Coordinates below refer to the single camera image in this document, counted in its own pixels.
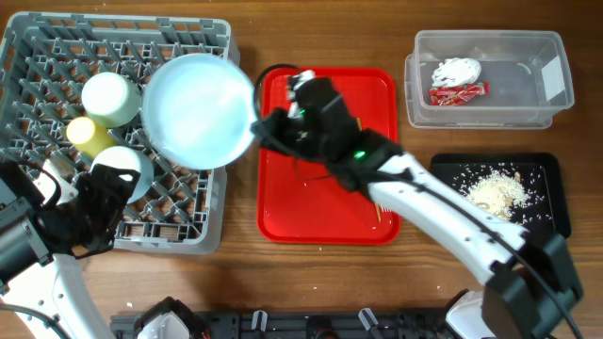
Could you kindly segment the wooden chopstick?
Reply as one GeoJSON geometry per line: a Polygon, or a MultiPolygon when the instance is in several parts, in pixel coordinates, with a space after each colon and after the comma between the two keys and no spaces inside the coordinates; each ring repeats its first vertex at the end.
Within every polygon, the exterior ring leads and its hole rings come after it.
{"type": "MultiPolygon", "coordinates": [[[[355,118],[356,119],[356,123],[357,123],[357,127],[359,130],[363,130],[363,124],[360,118],[355,118]]],[[[381,212],[381,207],[380,205],[378,205],[377,203],[373,203],[374,208],[375,208],[375,213],[376,213],[376,218],[378,220],[378,222],[382,221],[382,212],[381,212]]]]}

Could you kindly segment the small blue bowl with crumbs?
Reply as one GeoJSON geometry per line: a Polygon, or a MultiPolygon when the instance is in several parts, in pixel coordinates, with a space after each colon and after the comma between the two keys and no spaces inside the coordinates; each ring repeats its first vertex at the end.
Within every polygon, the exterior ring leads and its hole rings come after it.
{"type": "Polygon", "coordinates": [[[119,170],[136,170],[139,180],[128,203],[142,198],[151,188],[154,179],[154,167],[151,159],[140,151],[113,146],[100,152],[93,160],[92,166],[105,165],[119,170]]]}

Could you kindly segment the yellow plastic cup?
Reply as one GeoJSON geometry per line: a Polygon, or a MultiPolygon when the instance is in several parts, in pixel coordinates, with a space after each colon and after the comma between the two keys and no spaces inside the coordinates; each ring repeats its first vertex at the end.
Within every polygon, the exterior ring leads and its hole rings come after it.
{"type": "Polygon", "coordinates": [[[67,139],[82,154],[95,158],[102,151],[116,146],[107,129],[88,117],[73,119],[66,128],[67,139]]]}

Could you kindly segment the large light blue plate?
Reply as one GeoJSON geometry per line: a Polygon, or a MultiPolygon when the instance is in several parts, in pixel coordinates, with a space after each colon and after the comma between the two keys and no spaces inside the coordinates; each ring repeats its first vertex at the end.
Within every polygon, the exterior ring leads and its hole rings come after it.
{"type": "Polygon", "coordinates": [[[151,76],[140,116],[150,144],[173,164],[190,170],[223,167],[253,143],[253,83],[227,59],[179,56],[151,76]]]}

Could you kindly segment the red snack wrapper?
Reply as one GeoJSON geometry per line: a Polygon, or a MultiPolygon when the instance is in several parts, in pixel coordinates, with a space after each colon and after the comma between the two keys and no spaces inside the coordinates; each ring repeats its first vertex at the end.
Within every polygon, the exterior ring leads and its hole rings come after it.
{"type": "Polygon", "coordinates": [[[431,105],[457,106],[465,105],[474,97],[488,94],[489,89],[488,82],[479,82],[449,88],[432,88],[428,93],[431,105]]]}

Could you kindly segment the white napkin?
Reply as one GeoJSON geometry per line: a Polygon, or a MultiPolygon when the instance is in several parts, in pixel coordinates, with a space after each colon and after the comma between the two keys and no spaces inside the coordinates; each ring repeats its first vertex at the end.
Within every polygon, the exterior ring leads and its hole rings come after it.
{"type": "Polygon", "coordinates": [[[481,64],[473,58],[448,58],[432,73],[435,88],[451,88],[475,83],[481,74],[481,64]]]}

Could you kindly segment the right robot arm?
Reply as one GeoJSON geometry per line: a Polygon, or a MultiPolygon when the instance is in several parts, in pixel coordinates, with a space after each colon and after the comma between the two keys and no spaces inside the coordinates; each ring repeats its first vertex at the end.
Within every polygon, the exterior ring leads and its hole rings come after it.
{"type": "Polygon", "coordinates": [[[451,252],[480,283],[449,308],[462,338],[547,338],[582,299],[564,238],[531,232],[469,202],[399,144],[360,128],[342,95],[309,72],[287,85],[290,108],[252,126],[263,148],[322,165],[345,189],[411,221],[451,252]]]}

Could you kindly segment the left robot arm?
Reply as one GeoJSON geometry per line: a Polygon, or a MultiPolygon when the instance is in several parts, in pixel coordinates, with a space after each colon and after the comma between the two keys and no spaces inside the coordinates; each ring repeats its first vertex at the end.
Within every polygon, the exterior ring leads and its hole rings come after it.
{"type": "Polygon", "coordinates": [[[114,338],[86,287],[74,248],[85,257],[113,249],[122,211],[139,173],[98,165],[78,177],[61,202],[53,178],[45,198],[24,172],[26,161],[1,165],[1,308],[38,338],[114,338]]]}

